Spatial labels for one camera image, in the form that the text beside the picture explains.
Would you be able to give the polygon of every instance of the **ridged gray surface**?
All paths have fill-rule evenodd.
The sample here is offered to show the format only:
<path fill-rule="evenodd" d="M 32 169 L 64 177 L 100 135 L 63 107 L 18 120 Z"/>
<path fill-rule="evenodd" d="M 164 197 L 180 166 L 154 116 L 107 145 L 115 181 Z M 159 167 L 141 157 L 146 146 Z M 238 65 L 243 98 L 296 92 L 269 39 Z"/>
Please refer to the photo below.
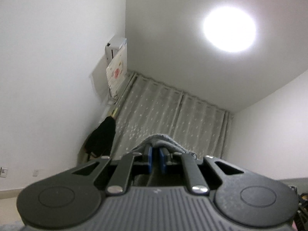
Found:
<path fill-rule="evenodd" d="M 37 229 L 27 226 L 24 230 Z M 92 219 L 65 230 L 257 231 L 258 229 L 241 227 L 224 219 L 212 207 L 207 197 L 192 196 L 184 187 L 131 187 L 123 196 L 107 198 Z M 285 225 L 268 230 L 291 231 L 292 229 Z"/>

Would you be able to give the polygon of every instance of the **silver screw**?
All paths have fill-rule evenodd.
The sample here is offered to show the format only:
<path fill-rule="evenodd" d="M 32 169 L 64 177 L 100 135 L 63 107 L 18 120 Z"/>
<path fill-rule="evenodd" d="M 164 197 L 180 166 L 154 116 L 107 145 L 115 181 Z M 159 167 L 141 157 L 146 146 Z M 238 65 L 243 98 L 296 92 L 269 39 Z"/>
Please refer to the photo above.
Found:
<path fill-rule="evenodd" d="M 123 192 L 123 188 L 121 186 L 114 185 L 114 186 L 108 187 L 107 191 L 111 194 L 119 194 Z"/>
<path fill-rule="evenodd" d="M 196 186 L 193 186 L 192 187 L 192 191 L 195 193 L 195 194 L 204 194 L 208 191 L 208 188 L 206 186 L 203 186 L 203 185 L 196 185 Z"/>

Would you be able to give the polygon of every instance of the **baseboard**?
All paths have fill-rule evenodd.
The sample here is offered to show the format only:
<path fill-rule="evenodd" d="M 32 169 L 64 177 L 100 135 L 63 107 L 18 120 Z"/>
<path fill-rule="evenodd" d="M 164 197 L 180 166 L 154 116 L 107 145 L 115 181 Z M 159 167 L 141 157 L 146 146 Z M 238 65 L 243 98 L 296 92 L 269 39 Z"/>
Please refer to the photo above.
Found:
<path fill-rule="evenodd" d="M 23 188 L 0 191 L 0 200 L 17 197 Z"/>

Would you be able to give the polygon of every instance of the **ceiling light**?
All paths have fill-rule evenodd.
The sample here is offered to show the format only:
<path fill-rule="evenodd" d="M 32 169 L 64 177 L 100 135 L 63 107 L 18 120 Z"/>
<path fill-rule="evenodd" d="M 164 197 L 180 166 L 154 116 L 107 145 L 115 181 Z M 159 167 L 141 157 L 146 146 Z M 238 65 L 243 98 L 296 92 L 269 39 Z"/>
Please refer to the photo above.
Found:
<path fill-rule="evenodd" d="M 240 9 L 220 7 L 205 19 L 204 33 L 219 49 L 239 52 L 252 45 L 256 26 L 251 17 Z"/>

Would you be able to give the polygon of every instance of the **gray curtain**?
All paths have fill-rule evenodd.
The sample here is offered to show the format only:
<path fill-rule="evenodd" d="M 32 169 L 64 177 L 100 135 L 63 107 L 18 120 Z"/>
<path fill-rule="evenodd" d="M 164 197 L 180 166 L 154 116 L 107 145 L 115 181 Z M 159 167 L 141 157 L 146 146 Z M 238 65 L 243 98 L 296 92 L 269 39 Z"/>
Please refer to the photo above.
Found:
<path fill-rule="evenodd" d="M 112 156 L 121 156 L 147 136 L 168 134 L 198 158 L 221 157 L 232 115 L 180 90 L 135 74 L 116 107 Z"/>

